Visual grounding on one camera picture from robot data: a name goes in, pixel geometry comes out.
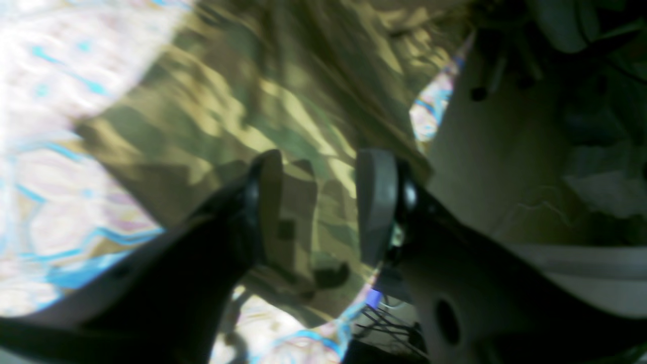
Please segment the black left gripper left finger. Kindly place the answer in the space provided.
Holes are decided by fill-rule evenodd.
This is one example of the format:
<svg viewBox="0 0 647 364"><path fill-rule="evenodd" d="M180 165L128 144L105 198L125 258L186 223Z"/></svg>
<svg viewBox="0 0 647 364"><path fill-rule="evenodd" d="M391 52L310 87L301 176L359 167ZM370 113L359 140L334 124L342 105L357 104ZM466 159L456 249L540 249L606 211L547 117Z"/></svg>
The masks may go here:
<svg viewBox="0 0 647 364"><path fill-rule="evenodd" d="M42 363L207 363L233 291L266 265L282 155L268 150L182 223L55 304L2 318L2 349Z"/></svg>

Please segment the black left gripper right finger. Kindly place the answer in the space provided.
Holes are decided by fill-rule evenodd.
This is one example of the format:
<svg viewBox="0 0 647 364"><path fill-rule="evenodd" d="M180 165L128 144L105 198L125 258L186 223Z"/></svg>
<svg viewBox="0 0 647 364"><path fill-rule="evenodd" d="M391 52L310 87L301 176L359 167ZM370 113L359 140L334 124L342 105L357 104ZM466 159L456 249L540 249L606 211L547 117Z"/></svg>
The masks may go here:
<svg viewBox="0 0 647 364"><path fill-rule="evenodd" d="M406 161L356 159L362 262L399 272L431 363L645 363L645 248L500 244Z"/></svg>

